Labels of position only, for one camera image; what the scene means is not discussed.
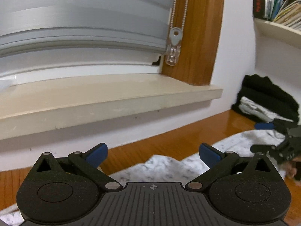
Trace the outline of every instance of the black book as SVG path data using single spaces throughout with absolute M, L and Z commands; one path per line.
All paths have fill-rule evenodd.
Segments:
M 258 19 L 265 19 L 265 0 L 253 0 L 253 15 Z

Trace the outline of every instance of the brown wooden frame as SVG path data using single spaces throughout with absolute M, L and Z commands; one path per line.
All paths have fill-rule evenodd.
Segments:
M 177 0 L 175 27 L 181 27 L 185 0 Z M 189 0 L 180 59 L 163 63 L 162 74 L 192 85 L 209 85 L 222 27 L 224 0 Z

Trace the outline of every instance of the gray roller blind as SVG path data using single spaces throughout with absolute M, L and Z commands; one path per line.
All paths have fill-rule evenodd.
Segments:
M 163 53 L 173 0 L 0 0 L 0 56 L 107 47 Z

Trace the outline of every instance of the wall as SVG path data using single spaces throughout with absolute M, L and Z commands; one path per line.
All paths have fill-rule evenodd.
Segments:
M 255 72 L 270 77 L 301 104 L 301 50 L 264 36 L 257 38 L 256 48 Z
M 0 170 L 31 166 L 42 152 L 66 156 L 100 142 L 110 148 L 151 137 L 230 109 L 245 74 L 253 73 L 252 0 L 225 0 L 212 84 L 221 99 L 0 141 Z

